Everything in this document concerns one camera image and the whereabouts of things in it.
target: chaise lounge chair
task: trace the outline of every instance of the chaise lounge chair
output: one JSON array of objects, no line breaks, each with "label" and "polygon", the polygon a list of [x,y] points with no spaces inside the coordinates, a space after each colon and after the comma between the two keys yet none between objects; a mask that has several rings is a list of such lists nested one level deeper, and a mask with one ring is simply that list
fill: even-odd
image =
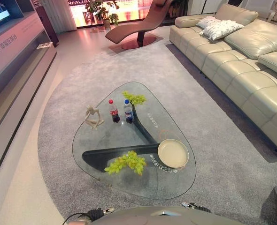
[{"label": "chaise lounge chair", "polygon": [[106,34],[106,38],[118,44],[130,34],[138,32],[136,41],[128,42],[122,46],[123,49],[133,49],[148,45],[156,40],[156,37],[146,37],[144,34],[160,26],[166,17],[173,0],[153,0],[146,18],[137,24],[118,26]]}]

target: round area rug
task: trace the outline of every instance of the round area rug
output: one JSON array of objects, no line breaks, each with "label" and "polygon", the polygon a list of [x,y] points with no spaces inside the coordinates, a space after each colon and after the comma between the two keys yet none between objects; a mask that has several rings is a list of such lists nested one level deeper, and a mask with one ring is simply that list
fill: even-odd
[{"label": "round area rug", "polygon": [[[240,222],[277,224],[277,164],[267,162],[232,120],[187,72],[167,39],[118,54],[111,50],[75,68],[51,95],[38,134],[38,155],[46,186],[59,212],[68,216],[93,208],[180,206],[197,202]],[[138,197],[92,178],[72,155],[74,135],[86,105],[96,106],[129,81],[144,84],[174,118],[196,158],[193,186],[180,197],[158,201]]]}]

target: green grape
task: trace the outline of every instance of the green grape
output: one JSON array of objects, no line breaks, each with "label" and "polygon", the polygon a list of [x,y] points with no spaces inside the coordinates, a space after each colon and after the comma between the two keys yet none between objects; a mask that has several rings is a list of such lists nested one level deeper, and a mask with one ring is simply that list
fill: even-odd
[{"label": "green grape", "polygon": [[123,167],[128,166],[135,173],[142,176],[144,166],[146,166],[145,159],[139,157],[135,151],[129,151],[127,154],[122,155],[115,159],[113,163],[110,163],[109,167],[105,167],[104,171],[108,172],[109,175],[113,173],[119,173]]}]

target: plant pot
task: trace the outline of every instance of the plant pot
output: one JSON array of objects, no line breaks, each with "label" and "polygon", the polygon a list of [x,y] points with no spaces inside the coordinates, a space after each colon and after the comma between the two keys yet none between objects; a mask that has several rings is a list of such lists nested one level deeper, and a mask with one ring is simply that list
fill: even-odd
[{"label": "plant pot", "polygon": [[111,29],[110,28],[110,20],[103,20],[104,28],[106,30]]}]

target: triangular glass tabletop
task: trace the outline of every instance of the triangular glass tabletop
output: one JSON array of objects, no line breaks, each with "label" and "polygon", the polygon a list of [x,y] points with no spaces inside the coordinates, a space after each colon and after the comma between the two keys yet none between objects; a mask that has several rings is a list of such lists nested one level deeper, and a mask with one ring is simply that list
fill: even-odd
[{"label": "triangular glass tabletop", "polygon": [[[134,122],[125,120],[123,91],[144,95],[146,102],[135,106]],[[108,100],[118,108],[120,121],[114,123]],[[78,166],[101,182],[121,191],[151,199],[170,199],[190,189],[196,176],[196,162],[192,148],[169,113],[150,92],[138,83],[129,82],[115,89],[98,106],[104,123],[97,130],[85,122],[73,141],[73,156]],[[165,139],[181,141],[189,151],[189,161],[183,168],[169,168],[158,157],[157,148]],[[109,175],[104,168],[117,157],[134,150],[147,163],[142,176],[130,168]]]}]

